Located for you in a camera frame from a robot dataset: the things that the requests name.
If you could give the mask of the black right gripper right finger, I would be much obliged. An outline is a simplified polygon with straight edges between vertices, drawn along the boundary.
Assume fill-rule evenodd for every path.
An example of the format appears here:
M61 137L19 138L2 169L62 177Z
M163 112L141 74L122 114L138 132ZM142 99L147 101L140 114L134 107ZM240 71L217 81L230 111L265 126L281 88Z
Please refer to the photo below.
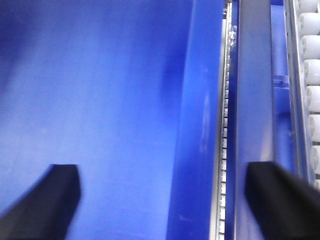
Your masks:
M320 192L272 161L250 162L245 196L266 240L318 240Z

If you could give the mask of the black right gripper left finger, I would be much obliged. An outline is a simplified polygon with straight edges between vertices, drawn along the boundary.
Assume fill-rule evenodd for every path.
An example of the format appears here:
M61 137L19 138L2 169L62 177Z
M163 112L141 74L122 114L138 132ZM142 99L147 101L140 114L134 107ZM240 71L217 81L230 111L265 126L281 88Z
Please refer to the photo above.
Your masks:
M52 164L0 218L2 240L63 240L81 199L77 165Z

